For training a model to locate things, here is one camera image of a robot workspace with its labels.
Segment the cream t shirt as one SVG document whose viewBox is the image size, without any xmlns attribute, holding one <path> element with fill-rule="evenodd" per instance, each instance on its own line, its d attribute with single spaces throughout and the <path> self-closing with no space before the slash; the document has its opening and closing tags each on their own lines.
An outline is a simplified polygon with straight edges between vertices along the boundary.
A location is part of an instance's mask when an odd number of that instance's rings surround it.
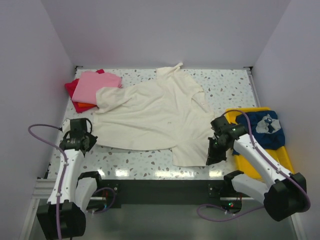
<svg viewBox="0 0 320 240">
<path fill-rule="evenodd" d="M 156 79 L 96 92 L 93 132 L 101 146 L 172 150 L 177 167 L 204 167 L 214 112 L 203 88 L 182 64 L 156 70 Z"/>
</svg>

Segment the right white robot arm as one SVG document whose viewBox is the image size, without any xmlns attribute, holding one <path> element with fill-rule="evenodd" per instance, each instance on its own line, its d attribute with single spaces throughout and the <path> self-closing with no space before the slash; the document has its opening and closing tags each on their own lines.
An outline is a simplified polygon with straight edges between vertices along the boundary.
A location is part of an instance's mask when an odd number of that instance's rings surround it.
<svg viewBox="0 0 320 240">
<path fill-rule="evenodd" d="M 258 181 L 241 170 L 225 175 L 222 189 L 227 196 L 233 197 L 237 193 L 250 196 L 278 222 L 310 209 L 305 177 L 301 173 L 292 173 L 278 163 L 260 146 L 251 129 L 246 129 L 242 124 L 229 123 L 224 115 L 210 124 L 214 136 L 208 139 L 206 165 L 225 161 L 227 150 L 233 149 L 244 156 L 262 177 L 262 181 Z"/>
</svg>

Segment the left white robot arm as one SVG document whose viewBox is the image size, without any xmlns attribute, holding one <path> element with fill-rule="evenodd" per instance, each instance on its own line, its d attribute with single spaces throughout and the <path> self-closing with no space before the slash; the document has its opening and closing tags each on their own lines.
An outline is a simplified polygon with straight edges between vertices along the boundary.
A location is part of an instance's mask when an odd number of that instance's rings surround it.
<svg viewBox="0 0 320 240">
<path fill-rule="evenodd" d="M 48 240 L 81 237 L 86 229 L 86 209 L 91 196 L 104 190 L 98 171 L 82 173 L 86 153 L 97 142 L 87 118 L 71 119 L 62 129 L 59 143 L 60 165 L 53 190 L 46 205 L 38 208 L 36 216 Z"/>
</svg>

